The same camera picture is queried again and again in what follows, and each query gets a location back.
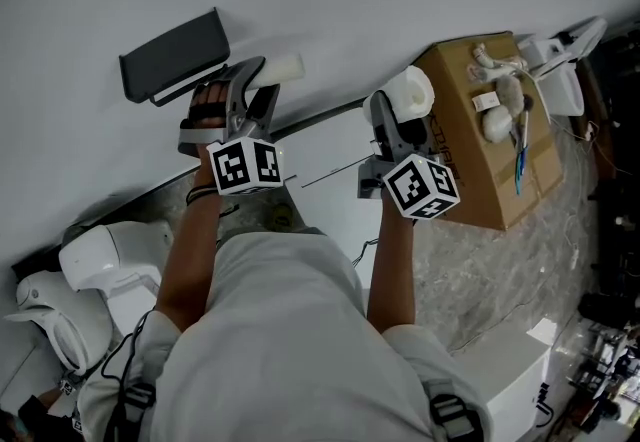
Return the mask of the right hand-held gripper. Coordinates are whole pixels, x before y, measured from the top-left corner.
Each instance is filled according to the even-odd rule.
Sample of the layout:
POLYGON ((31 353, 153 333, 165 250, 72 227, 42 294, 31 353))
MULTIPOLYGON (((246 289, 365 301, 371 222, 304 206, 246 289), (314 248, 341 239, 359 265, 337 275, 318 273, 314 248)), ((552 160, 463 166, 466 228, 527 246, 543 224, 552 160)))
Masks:
POLYGON ((400 214, 413 220, 431 220, 460 203, 452 170, 441 153, 431 150, 425 118, 399 124, 402 142, 397 143, 396 120, 387 95, 371 96, 371 125, 381 154, 358 167, 357 196, 379 198, 385 189, 400 214))

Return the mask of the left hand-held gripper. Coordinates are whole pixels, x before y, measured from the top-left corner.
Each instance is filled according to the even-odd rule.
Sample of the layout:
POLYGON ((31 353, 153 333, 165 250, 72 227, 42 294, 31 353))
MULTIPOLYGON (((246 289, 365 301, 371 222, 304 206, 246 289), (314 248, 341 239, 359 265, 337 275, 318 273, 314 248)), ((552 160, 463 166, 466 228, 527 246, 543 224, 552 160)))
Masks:
POLYGON ((246 91, 264 68, 266 58, 257 56, 229 69, 224 128, 194 128, 180 124, 178 150, 199 157, 203 172, 195 186, 215 184, 221 196, 260 193, 281 187, 283 151, 267 140, 281 85, 256 90, 247 108, 246 91))

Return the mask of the white toilet paper roll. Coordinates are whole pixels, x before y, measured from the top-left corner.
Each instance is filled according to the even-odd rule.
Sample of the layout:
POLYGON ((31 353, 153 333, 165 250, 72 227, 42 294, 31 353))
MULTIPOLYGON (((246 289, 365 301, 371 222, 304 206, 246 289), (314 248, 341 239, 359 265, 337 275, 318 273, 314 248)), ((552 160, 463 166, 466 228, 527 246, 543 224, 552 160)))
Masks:
POLYGON ((426 117, 435 101, 428 76, 413 65, 387 81, 376 93, 386 95, 399 124, 426 117))

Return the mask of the person's left forearm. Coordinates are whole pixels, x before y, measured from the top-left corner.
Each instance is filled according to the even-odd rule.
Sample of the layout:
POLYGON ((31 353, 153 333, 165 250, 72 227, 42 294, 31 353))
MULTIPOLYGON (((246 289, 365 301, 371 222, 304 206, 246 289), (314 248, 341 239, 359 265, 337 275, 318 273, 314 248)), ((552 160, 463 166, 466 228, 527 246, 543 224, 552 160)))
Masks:
POLYGON ((212 284, 219 215, 217 193, 193 200, 174 238, 156 302, 156 310, 185 331, 204 314, 212 284))

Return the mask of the person's right forearm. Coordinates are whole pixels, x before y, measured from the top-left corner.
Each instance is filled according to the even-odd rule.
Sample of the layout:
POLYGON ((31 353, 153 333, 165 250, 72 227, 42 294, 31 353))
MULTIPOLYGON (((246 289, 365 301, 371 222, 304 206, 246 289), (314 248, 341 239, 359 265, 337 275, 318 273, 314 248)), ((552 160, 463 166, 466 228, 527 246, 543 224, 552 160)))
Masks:
POLYGON ((367 319, 379 332, 416 321, 413 274, 414 226, 389 192, 382 191, 382 217, 369 292, 367 319))

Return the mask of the white boxy smart toilet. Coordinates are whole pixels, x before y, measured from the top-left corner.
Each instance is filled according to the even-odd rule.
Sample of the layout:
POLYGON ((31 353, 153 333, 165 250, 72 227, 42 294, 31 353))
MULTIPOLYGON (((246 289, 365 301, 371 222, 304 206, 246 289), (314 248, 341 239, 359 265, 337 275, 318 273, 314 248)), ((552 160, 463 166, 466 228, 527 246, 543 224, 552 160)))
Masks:
POLYGON ((373 129, 360 107, 278 142, 285 186, 302 221, 330 237, 356 263, 365 289, 371 283, 382 204, 357 196, 357 175, 359 165, 374 154, 373 142, 373 129))

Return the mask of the white egg-shaped toilet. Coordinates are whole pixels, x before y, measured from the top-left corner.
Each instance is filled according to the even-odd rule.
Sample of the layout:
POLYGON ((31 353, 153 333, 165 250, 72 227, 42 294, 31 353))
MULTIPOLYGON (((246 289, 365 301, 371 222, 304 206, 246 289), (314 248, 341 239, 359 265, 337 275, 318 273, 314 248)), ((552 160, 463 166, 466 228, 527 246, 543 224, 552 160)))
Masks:
POLYGON ((62 273, 40 271, 19 282, 16 302, 18 310, 5 319, 37 324, 72 373, 85 375, 107 353, 113 325, 97 291, 75 291, 62 273))

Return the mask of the small white box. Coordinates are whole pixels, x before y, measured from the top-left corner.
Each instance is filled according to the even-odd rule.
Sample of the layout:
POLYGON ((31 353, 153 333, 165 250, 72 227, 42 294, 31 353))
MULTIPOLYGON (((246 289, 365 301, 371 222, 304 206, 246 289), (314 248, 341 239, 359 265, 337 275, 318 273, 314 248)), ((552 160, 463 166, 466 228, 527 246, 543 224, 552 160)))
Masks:
POLYGON ((481 93, 472 98, 473 106, 477 113, 481 113, 500 105, 500 100, 495 91, 481 93))

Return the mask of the white plastic pipe fitting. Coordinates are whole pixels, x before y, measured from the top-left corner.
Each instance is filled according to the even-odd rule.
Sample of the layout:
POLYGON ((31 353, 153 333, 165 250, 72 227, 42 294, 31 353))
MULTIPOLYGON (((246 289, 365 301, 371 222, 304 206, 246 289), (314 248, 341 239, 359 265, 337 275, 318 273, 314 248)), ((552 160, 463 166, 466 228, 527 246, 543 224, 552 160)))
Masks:
POLYGON ((527 68, 526 61, 520 56, 507 59, 492 58, 484 43, 472 49, 473 62, 467 66, 469 79, 475 83, 490 83, 499 77, 521 73, 527 68))

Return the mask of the grey fluffy duster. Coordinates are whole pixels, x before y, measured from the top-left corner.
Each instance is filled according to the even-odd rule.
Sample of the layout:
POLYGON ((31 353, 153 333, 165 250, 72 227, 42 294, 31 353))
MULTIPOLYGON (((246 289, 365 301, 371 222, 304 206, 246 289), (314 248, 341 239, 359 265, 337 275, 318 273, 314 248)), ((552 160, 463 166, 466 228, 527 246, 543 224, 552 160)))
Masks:
POLYGON ((517 117, 524 110, 524 93, 517 77, 505 75, 495 81, 498 99, 512 117, 517 117))

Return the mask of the person's yellow shoe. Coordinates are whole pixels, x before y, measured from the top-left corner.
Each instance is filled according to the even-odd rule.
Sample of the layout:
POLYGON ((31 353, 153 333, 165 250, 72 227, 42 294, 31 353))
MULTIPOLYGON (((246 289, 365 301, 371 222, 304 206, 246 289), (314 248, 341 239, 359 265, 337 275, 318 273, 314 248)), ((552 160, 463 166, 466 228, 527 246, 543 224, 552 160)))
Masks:
POLYGON ((276 204, 271 211, 270 227, 275 232, 290 232, 294 227, 293 209, 285 203, 276 204))

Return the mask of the person's white shirt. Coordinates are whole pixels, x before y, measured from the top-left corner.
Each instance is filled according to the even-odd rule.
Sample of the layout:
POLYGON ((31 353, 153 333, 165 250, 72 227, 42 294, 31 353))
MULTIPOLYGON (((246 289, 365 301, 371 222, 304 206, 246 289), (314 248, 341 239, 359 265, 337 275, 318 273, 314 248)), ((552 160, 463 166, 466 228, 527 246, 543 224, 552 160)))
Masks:
POLYGON ((156 390, 145 442, 445 442, 431 401, 459 397, 484 442, 485 402, 427 329, 376 330, 359 279, 320 234, 254 232, 217 252, 204 315, 152 312, 80 392, 86 442, 103 442, 116 376, 156 390))

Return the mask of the white glossy cabinet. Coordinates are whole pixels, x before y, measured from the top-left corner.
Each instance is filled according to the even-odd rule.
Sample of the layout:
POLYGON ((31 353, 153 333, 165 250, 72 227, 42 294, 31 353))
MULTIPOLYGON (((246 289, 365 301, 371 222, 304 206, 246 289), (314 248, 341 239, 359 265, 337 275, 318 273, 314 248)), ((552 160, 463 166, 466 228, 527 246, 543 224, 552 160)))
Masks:
POLYGON ((514 327, 498 327, 454 354, 493 420, 491 442, 517 442, 533 427, 549 346, 514 327))

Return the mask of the black wall paper holder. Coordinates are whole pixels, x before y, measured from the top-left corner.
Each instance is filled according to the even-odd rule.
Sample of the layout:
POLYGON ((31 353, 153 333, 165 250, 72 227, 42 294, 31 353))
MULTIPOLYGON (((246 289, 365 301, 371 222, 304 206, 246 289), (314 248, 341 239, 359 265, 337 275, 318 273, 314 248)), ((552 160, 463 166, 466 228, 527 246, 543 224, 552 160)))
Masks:
POLYGON ((213 9, 119 57, 125 97, 162 107, 192 91, 205 72, 224 63, 230 46, 213 9))

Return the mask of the blue handled brush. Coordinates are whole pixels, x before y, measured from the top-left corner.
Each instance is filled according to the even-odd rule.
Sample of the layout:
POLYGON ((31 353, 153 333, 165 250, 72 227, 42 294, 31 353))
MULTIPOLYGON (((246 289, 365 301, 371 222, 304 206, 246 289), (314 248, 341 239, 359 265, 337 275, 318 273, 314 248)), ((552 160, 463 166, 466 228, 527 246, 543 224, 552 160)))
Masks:
POLYGON ((523 176, 526 168, 527 149, 528 146, 525 145, 524 142, 521 142, 516 156, 514 180, 517 195, 520 195, 522 191, 523 176))

